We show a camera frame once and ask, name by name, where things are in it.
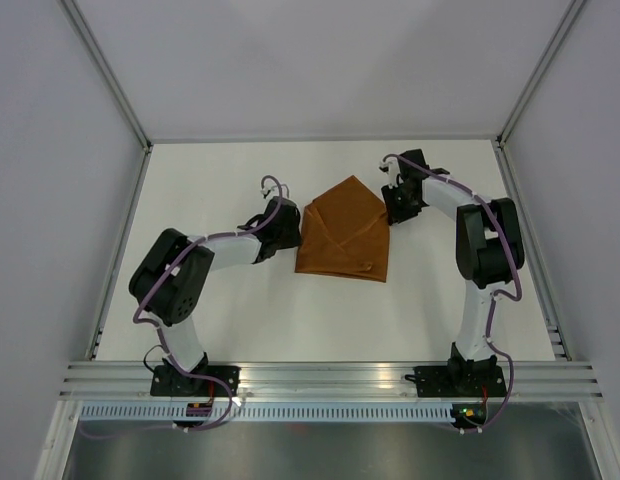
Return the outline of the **aluminium frame post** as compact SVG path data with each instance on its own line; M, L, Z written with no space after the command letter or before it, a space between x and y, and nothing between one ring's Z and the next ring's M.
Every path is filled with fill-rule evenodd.
M125 123L141 146L141 149L145 153L149 152L152 148L152 141L146 134L79 3L75 0L60 0L58 4L104 82Z
M514 133L522 115L534 98L536 91L541 86L546 74L552 67L575 24L580 19L588 4L588 0L571 0L568 3L566 10L562 14L549 41L544 47L541 56L526 80L522 91L518 95L512 110L500 129L500 132L495 137L495 142L498 147L503 148Z

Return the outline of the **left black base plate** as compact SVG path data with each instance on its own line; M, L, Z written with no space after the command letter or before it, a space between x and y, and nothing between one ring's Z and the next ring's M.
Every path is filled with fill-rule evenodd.
M235 365L211 365L195 375L214 377L225 383L232 395L237 393L240 383L240 368ZM172 365L160 365L154 368L150 387L152 397L227 397L228 392L218 382L192 378L179 373Z

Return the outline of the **right aluminium frame post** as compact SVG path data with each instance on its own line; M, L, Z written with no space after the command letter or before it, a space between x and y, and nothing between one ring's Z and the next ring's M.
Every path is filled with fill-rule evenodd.
M512 110L500 129L500 132L495 137L495 142L498 147L503 148L514 133L522 115L534 98L536 91L541 86L546 74L552 67L575 24L580 19L588 4L588 0L571 0L568 3L566 10L562 14L549 41L544 47L541 56L526 80L522 91L518 95Z

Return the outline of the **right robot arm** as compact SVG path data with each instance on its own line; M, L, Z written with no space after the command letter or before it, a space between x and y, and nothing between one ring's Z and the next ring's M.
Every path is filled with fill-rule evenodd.
M422 396L473 396L483 388L504 395L492 327L499 300L523 296L519 272L525 252L514 202L482 196L449 171L431 168L420 149L388 154L379 168L387 176L381 192L389 225L411 220L427 207L454 221L455 261L465 281L461 327L446 365L417 367L411 380Z

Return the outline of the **left aluminium frame post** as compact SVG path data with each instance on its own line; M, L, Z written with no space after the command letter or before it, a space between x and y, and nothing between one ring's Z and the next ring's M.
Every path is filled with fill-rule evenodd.
M58 4L104 82L125 123L141 146L141 149L145 153L149 152L152 148L152 141L146 134L79 3L75 0L60 0Z

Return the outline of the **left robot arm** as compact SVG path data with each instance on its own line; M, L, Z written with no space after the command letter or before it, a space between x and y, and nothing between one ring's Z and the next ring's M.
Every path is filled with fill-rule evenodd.
M138 302L133 322L152 325L164 352L162 364L152 369L155 389L182 396L196 396L206 389L208 358L196 334L193 313L207 277L299 247L300 221L297 205L276 196L238 232L195 238L168 228L159 235L128 285Z

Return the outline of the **aluminium mounting rail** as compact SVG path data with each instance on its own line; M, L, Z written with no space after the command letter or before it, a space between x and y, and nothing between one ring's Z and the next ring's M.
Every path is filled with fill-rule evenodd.
M406 362L250 363L238 365L238 394L261 402L411 401L417 398ZM145 400L152 374L140 362L80 361L68 365L58 397L68 400ZM587 362L519 362L513 402L601 402Z

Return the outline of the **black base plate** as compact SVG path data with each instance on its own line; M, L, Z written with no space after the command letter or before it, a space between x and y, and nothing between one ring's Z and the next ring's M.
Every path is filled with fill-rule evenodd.
M235 365L211 365L195 375L214 377L225 383L232 395L237 393L240 383L240 368ZM192 378L179 373L172 365L160 365L154 368L150 387L152 397L227 397L228 392L218 382Z
M500 367L453 374L445 366L416 366L403 379L415 386L419 398L503 398L507 393Z

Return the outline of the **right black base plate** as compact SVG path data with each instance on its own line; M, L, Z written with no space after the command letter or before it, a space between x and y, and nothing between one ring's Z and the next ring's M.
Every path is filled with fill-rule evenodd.
M507 393L500 367L453 374L445 366L416 366L403 379L415 386L419 398L503 398Z

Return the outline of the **brown satin napkin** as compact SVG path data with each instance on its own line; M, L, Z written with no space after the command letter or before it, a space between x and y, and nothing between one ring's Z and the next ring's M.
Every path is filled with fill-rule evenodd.
M350 176L304 207L295 271L384 283L390 227L384 202Z

